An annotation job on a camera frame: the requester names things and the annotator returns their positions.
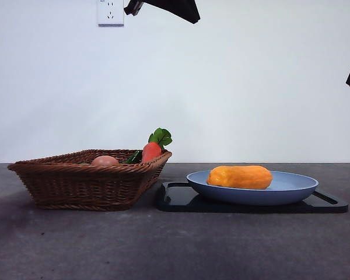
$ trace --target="blue plate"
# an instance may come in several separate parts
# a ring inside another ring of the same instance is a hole
[[[209,185],[206,180],[210,170],[191,173],[189,185],[199,194],[215,200],[246,205],[282,205],[299,202],[309,197],[319,182],[304,175],[270,171],[273,179],[265,190],[227,188]]]

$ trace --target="electrical socket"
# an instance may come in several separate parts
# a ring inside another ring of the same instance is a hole
[[[96,0],[99,27],[124,26],[124,0]]]

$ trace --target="black tray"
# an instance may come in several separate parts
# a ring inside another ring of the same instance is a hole
[[[212,213],[344,213],[348,204],[316,189],[303,201],[278,206],[229,204],[203,197],[186,182],[166,182],[158,189],[155,205],[166,212]]]

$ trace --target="papaya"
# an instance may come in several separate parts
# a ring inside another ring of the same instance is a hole
[[[256,190],[266,189],[272,181],[272,174],[263,166],[218,166],[212,169],[207,178],[209,185],[250,188]]]

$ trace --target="brown egg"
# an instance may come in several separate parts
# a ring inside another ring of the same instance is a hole
[[[91,165],[110,167],[118,165],[119,161],[113,156],[98,156],[93,160]]]

